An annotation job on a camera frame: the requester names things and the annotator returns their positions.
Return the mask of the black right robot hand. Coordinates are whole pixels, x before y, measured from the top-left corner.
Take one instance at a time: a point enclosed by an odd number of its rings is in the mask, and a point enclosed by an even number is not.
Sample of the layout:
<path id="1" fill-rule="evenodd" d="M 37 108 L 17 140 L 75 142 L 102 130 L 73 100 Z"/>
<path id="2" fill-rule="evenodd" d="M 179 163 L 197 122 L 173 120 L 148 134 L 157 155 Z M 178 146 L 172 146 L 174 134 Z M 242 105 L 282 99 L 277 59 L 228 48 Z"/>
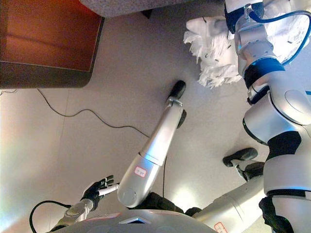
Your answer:
<path id="1" fill-rule="evenodd" d="M 255 14 L 262 18 L 264 15 L 264 4 L 262 0 L 225 0 L 225 19 L 229 31 L 234 34 L 238 19 L 244 14 L 244 6 L 251 5 Z"/>

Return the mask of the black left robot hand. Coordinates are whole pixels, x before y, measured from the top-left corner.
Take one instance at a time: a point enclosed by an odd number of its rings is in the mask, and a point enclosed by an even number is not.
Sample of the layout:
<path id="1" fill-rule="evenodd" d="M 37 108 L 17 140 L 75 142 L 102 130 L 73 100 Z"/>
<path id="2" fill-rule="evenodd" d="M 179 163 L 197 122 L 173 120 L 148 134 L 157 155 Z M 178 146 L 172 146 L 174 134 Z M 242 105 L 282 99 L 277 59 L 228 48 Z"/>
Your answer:
<path id="1" fill-rule="evenodd" d="M 99 201 L 106 195 L 117 191 L 120 183 L 114 183 L 114 176 L 107 176 L 97 182 L 92 183 L 82 195 L 81 200 L 87 199 L 92 202 L 90 211 L 95 211 L 98 207 Z"/>

